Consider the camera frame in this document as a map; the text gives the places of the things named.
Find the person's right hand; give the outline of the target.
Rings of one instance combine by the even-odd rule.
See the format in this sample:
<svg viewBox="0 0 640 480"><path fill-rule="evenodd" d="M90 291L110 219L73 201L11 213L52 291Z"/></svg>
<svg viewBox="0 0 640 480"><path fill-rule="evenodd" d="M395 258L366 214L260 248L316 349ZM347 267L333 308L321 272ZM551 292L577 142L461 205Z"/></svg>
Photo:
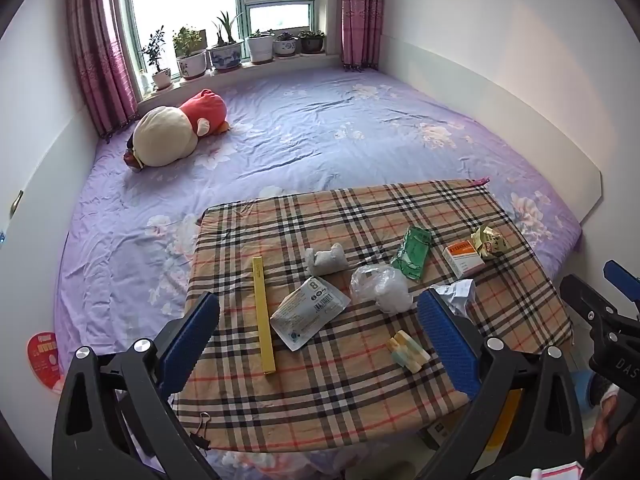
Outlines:
<svg viewBox="0 0 640 480"><path fill-rule="evenodd" d="M608 387L608 390L605 391L604 396L602 396L596 422L590 434L585 437L585 456L587 458L603 451L606 441L610 436L608 423L617 411L619 395L620 387L612 384Z"/></svg>

